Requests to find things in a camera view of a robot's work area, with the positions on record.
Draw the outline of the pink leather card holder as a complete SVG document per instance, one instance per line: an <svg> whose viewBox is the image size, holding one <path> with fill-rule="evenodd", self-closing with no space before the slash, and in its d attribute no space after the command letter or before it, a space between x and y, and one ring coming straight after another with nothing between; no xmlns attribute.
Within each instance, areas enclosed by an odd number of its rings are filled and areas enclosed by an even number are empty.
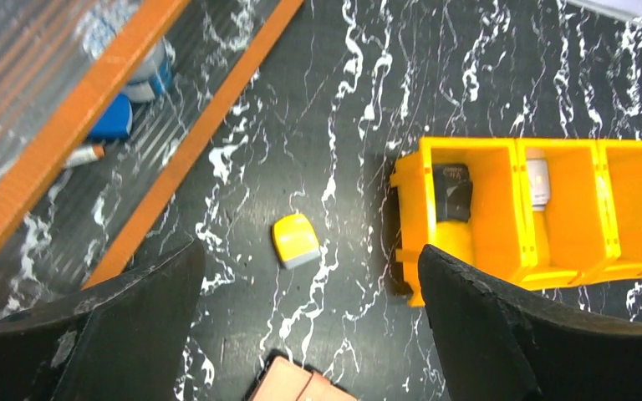
<svg viewBox="0 0 642 401"><path fill-rule="evenodd" d="M307 370L283 356L272 359L249 399L255 401L357 400L355 396L333 384L321 373Z"/></svg>

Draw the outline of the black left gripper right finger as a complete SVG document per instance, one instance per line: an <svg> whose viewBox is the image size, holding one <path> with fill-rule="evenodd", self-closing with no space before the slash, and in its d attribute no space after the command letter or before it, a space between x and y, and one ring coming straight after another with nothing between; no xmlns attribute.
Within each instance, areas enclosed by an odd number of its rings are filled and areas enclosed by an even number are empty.
<svg viewBox="0 0 642 401"><path fill-rule="evenodd" d="M420 292L453 400L642 400L642 322L542 297L426 245Z"/></svg>

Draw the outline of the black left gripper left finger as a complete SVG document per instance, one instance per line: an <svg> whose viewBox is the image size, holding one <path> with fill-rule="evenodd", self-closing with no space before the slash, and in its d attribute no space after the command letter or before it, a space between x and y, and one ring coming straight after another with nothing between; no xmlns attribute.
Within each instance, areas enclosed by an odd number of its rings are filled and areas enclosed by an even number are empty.
<svg viewBox="0 0 642 401"><path fill-rule="evenodd" d="M0 400L170 400L205 273L192 242L0 320Z"/></svg>

